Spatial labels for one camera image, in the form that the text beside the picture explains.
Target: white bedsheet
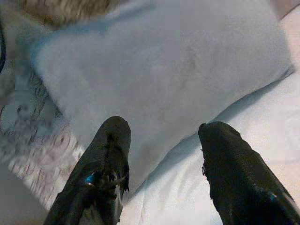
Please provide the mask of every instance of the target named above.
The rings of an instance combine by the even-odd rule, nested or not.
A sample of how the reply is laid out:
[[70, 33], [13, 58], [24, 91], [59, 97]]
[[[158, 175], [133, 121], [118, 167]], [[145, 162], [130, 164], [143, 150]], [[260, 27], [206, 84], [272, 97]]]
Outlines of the white bedsheet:
[[[234, 105], [215, 120], [240, 131], [300, 205], [300, 7], [282, 20], [297, 71]], [[126, 203], [121, 225], [221, 225], [202, 175], [198, 135], [171, 150]]]

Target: pillowcase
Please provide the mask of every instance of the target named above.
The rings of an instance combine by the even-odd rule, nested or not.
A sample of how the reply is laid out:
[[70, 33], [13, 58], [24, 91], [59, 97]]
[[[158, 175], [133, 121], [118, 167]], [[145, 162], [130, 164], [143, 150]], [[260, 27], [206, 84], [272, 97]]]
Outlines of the pillowcase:
[[265, 0], [135, 1], [36, 44], [32, 65], [85, 147], [118, 115], [135, 192], [201, 123], [292, 71]]

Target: bed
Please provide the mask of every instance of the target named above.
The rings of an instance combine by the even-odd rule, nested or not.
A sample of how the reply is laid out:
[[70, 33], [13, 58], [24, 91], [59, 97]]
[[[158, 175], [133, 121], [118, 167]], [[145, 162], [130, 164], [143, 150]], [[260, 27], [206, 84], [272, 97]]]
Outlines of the bed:
[[[288, 78], [239, 100], [214, 120], [227, 122], [240, 131], [243, 139], [261, 154], [300, 205], [300, 6], [284, 17], [281, 24], [288, 39], [296, 71]], [[48, 107], [56, 110], [50, 103]], [[63, 142], [60, 148], [65, 149], [66, 154], [71, 153], [72, 158], [69, 159], [67, 168], [61, 168], [60, 172], [63, 173], [57, 175], [57, 171], [49, 169], [52, 179], [43, 182], [43, 185], [37, 188], [33, 178], [36, 174], [41, 176], [38, 168], [32, 169], [27, 161], [16, 158], [8, 165], [31, 192], [39, 196], [39, 201], [46, 209], [51, 206], [53, 198], [63, 187], [68, 172], [83, 152], [63, 118], [58, 115], [55, 124], [55, 135], [43, 142], [41, 137], [45, 134], [42, 133], [37, 137], [37, 143], [45, 149], [53, 150], [49, 148], [52, 142], [61, 140], [61, 137], [66, 140], [67, 137], [67, 146], [63, 145]], [[125, 201], [120, 224], [222, 224], [209, 198], [209, 184], [201, 173], [203, 158], [200, 149], [197, 135], [183, 140], [172, 149], [134, 196]], [[50, 162], [49, 168], [54, 168], [58, 163], [56, 160], [44, 160]], [[1, 180], [4, 180], [5, 176], [7, 175], [2, 174]], [[61, 182], [51, 186], [49, 183], [53, 181], [53, 177], [61, 179]], [[9, 185], [14, 184], [7, 182], [1, 187], [4, 188], [4, 192], [10, 192], [13, 196], [10, 205], [0, 206], [4, 225], [16, 225], [22, 220], [30, 220], [28, 224], [40, 224], [46, 211], [36, 200], [20, 198], [23, 192], [29, 195], [25, 187], [21, 187], [22, 190], [15, 193], [13, 189], [7, 188]], [[29, 202], [32, 207], [24, 209]], [[32, 218], [24, 217], [25, 214], [32, 215]]]

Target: light blue pillow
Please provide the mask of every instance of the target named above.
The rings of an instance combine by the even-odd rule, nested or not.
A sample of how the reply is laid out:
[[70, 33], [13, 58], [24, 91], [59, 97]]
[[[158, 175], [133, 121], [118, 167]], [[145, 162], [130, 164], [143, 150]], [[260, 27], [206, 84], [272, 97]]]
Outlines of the light blue pillow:
[[110, 116], [128, 121], [131, 192], [201, 123], [292, 70], [265, 0], [136, 1], [49, 36], [32, 64], [84, 146]]

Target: white pillow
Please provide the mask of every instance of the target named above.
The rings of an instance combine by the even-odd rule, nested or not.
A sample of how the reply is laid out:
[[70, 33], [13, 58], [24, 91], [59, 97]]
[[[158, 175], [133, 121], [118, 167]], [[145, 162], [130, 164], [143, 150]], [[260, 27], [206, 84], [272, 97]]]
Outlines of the white pillow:
[[201, 123], [291, 73], [265, 0], [134, 2], [118, 13], [54, 33], [32, 63], [85, 147], [110, 116], [128, 121], [131, 193]]

